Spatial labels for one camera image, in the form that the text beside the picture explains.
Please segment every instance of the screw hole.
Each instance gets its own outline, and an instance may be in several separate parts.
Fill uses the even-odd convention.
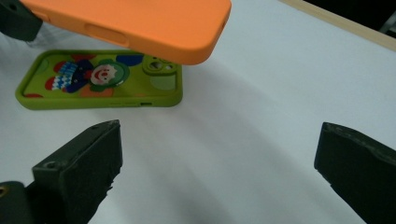
[[[44,167],[49,168],[49,169],[55,169],[56,167],[58,167],[58,162],[49,161],[49,162],[44,164]]]
[[[7,188],[4,186],[0,186],[0,198],[4,197],[7,194]]]
[[[17,6],[14,4],[10,4],[9,8],[11,8],[12,10],[16,11],[17,10]]]

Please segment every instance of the cartoon character print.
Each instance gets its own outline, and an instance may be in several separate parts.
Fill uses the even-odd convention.
[[[91,59],[95,55],[72,55],[74,61],[59,62],[53,67],[58,75],[50,77],[45,83],[49,91],[61,90],[73,93],[82,90],[85,96],[92,96],[93,92],[102,92],[122,84],[129,76],[128,66],[142,62],[140,55],[120,55],[116,61],[105,59],[93,66]]]
[[[45,88],[49,91],[62,90],[73,93],[88,84],[91,77],[93,65],[89,60],[79,62],[59,62],[53,71],[59,74],[56,77],[50,77]]]

